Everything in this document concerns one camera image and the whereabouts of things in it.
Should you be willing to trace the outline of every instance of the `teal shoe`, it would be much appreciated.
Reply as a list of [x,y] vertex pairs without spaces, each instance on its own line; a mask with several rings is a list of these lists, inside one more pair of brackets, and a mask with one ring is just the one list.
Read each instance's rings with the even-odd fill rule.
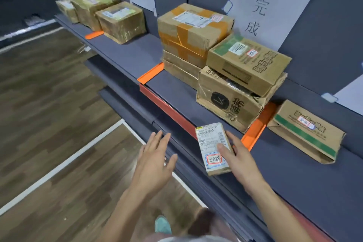
[[172,234],[171,227],[170,227],[168,220],[162,215],[159,215],[157,217],[157,219],[155,220],[155,232]]

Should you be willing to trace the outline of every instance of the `small cardboard box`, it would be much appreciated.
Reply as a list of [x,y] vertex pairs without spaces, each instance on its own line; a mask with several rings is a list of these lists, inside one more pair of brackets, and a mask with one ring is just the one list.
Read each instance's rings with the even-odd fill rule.
[[290,61],[288,56],[231,34],[209,50],[206,64],[263,97]]
[[286,100],[267,127],[322,164],[335,162],[345,133]]
[[72,0],[80,23],[90,27],[93,31],[101,30],[101,24],[96,12],[120,3],[120,0]]
[[143,10],[129,2],[108,7],[96,15],[105,36],[119,44],[146,33]]
[[245,133],[286,77],[282,73],[266,96],[259,97],[206,66],[199,73],[197,102]]
[[77,12],[73,6],[72,0],[57,0],[57,6],[59,10],[65,14],[72,23],[78,23]]
[[208,50],[231,31],[234,19],[202,8],[182,4],[157,19],[166,51],[203,68]]
[[221,123],[209,124],[197,127],[197,134],[200,152],[209,176],[230,172],[227,161],[217,150],[217,143],[223,144],[229,151],[232,151],[228,137]]
[[163,50],[162,61],[166,71],[194,89],[197,89],[198,75],[201,68],[165,50]]

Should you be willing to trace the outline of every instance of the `white floor line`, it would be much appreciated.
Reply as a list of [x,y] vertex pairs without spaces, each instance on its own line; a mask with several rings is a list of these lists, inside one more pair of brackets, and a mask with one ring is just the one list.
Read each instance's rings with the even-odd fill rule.
[[58,32],[58,31],[59,31],[59,30],[61,30],[61,29],[64,29],[64,28],[63,28],[63,27],[59,27],[59,28],[54,29],[54,30],[51,30],[51,31],[49,31],[49,32],[45,32],[45,33],[43,33],[43,34],[41,34],[41,35],[37,35],[37,36],[34,36],[34,37],[32,37],[32,38],[28,38],[28,39],[25,39],[25,40],[23,40],[23,41],[20,41],[20,42],[14,43],[14,44],[12,44],[12,45],[6,46],[6,47],[4,47],[4,48],[0,49],[0,54],[1,54],[1,53],[4,53],[4,52],[6,52],[6,51],[9,51],[10,49],[12,49],[12,48],[14,48],[14,47],[16,47],[16,46],[19,46],[19,45],[21,45],[21,44],[24,44],[24,43],[27,43],[27,42],[30,42],[30,41],[36,40],[36,39],[38,39],[38,38],[42,38],[42,37],[44,37],[44,36],[46,36],[46,35],[50,35],[50,34],[55,33],[55,32]]
[[[140,138],[139,135],[136,134],[136,132],[126,123],[124,122],[124,125],[126,126],[126,128],[139,140],[140,143],[142,143],[143,145],[146,144],[144,142],[143,139]],[[205,203],[202,202],[202,200],[195,195],[195,193],[183,182],[182,179],[179,178],[178,175],[176,175],[175,172],[173,172],[172,176],[175,178],[175,180],[177,180],[180,185],[204,208],[207,208],[207,206],[205,205]]]
[[64,169],[67,165],[69,165],[71,162],[73,162],[75,159],[77,159],[80,155],[82,155],[84,152],[86,152],[88,149],[90,149],[93,145],[98,143],[100,140],[102,140],[104,137],[106,137],[108,134],[110,134],[113,130],[115,130],[116,128],[118,128],[120,125],[122,125],[124,123],[125,123],[124,119],[119,120],[113,126],[111,126],[109,129],[107,129],[102,134],[100,134],[99,136],[94,138],[92,141],[90,141],[88,144],[86,144],[84,147],[82,147],[80,150],[78,150],[75,154],[73,154],[68,159],[66,159],[64,162],[62,162],[59,166],[57,166],[52,171],[50,171],[48,174],[46,174],[43,178],[36,181],[33,185],[28,187],[25,191],[23,191],[21,194],[16,196],[5,206],[0,208],[0,216],[3,215],[5,212],[7,212],[12,207],[14,207],[17,203],[19,203],[21,200],[23,200],[27,195],[29,195],[31,192],[36,190],[39,186],[43,185],[46,181],[48,181],[50,178],[52,178],[54,175],[56,175],[59,171]]

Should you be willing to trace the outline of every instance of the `floor plank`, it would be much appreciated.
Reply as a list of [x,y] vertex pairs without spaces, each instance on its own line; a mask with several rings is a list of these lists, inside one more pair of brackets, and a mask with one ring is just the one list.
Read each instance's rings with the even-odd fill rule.
[[[121,125],[0,217],[0,242],[95,241],[129,186],[141,143]],[[154,231],[164,214],[186,233],[200,205],[174,179],[144,209],[132,242]]]
[[65,29],[0,54],[0,207],[120,117]]

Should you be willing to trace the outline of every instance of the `forearm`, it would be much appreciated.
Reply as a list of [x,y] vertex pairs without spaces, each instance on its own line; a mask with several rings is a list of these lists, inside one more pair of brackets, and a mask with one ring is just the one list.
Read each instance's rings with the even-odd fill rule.
[[313,242],[283,201],[267,183],[252,192],[262,217],[276,242]]
[[132,188],[125,190],[104,226],[98,242],[129,242],[144,203],[145,197],[142,194]]

